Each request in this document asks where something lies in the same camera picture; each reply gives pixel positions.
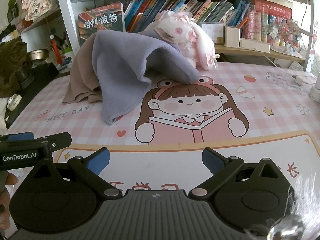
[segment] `pen holder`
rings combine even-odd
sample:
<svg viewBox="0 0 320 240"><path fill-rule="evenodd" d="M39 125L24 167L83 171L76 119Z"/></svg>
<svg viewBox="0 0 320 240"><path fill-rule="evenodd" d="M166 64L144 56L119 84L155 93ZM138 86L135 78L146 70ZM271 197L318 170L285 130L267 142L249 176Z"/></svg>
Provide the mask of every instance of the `pen holder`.
<svg viewBox="0 0 320 240"><path fill-rule="evenodd" d="M231 26L225 26L224 46L239 48L240 29Z"/></svg>

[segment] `brown cloth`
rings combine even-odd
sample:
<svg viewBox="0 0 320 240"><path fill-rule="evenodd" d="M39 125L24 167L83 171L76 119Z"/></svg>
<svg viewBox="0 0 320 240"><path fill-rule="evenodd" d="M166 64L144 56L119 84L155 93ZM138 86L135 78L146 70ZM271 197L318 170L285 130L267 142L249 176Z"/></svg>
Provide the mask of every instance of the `brown cloth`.
<svg viewBox="0 0 320 240"><path fill-rule="evenodd" d="M11 97L20 90L16 72L22 68L27 55L27 44L14 39L0 44L0 98Z"/></svg>
<svg viewBox="0 0 320 240"><path fill-rule="evenodd" d="M92 49L96 34L81 46L70 71L70 82L63 103L71 104L88 98L90 103L102 101L99 80L92 67Z"/></svg>

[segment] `white plush rabbit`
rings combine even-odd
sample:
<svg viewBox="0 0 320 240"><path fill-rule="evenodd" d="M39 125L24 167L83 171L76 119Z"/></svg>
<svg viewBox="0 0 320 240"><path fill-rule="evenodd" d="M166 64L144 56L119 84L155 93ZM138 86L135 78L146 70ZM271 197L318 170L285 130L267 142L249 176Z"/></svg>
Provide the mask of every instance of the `white plush rabbit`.
<svg viewBox="0 0 320 240"><path fill-rule="evenodd" d="M196 67L201 65L205 70L217 67L214 43L210 37L192 21L192 13L163 11L146 30L155 30L162 39L175 43L181 53Z"/></svg>

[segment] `metal bowl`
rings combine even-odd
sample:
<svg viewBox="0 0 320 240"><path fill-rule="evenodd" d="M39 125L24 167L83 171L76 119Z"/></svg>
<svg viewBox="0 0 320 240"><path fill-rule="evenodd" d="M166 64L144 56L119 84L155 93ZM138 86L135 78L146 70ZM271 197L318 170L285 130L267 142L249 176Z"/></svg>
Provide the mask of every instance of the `metal bowl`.
<svg viewBox="0 0 320 240"><path fill-rule="evenodd" d="M37 49L27 53L27 62L39 62L49 57L49 51L47 49Z"/></svg>

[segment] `red heart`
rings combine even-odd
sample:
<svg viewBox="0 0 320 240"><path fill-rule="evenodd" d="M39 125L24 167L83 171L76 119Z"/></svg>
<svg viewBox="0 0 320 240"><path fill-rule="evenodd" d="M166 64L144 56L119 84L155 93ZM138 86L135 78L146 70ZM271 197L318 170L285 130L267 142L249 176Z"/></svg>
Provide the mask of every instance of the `red heart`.
<svg viewBox="0 0 320 240"><path fill-rule="evenodd" d="M122 136L125 135L125 133L126 133L126 130L118 131L118 132L117 132L117 135L118 135L119 137L122 137Z"/></svg>
<svg viewBox="0 0 320 240"><path fill-rule="evenodd" d="M119 121L122 117L123 117L123 115L117 117L116 121Z"/></svg>

